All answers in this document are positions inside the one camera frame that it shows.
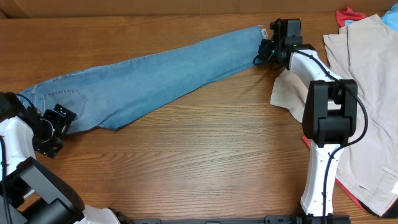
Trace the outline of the blue denim jeans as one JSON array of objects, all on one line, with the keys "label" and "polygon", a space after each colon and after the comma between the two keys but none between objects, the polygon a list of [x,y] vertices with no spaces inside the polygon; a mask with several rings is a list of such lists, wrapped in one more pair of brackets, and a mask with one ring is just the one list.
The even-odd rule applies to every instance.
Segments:
[{"label": "blue denim jeans", "polygon": [[266,31],[254,26],[193,45],[69,73],[21,91],[24,105],[76,113],[68,133],[117,130],[201,86],[253,66]]}]

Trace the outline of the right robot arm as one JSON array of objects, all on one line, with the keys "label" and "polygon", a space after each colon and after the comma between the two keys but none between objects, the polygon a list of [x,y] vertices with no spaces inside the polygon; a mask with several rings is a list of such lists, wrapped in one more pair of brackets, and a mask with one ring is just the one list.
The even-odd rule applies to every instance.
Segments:
[{"label": "right robot arm", "polygon": [[310,165],[300,204],[300,223],[342,223],[333,216],[333,191],[343,148],[356,131],[358,86],[354,80],[335,75],[304,44],[300,19],[271,22],[272,38],[261,41],[253,63],[278,64],[296,74],[307,87],[302,129],[310,143]]}]

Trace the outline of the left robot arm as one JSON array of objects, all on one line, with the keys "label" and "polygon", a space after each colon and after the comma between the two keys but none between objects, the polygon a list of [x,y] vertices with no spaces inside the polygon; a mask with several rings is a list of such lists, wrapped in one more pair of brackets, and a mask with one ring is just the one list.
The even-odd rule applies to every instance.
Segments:
[{"label": "left robot arm", "polygon": [[85,205],[74,189],[35,158],[53,158],[76,114],[60,104],[40,113],[19,93],[1,93],[1,223],[132,223],[112,208]]}]

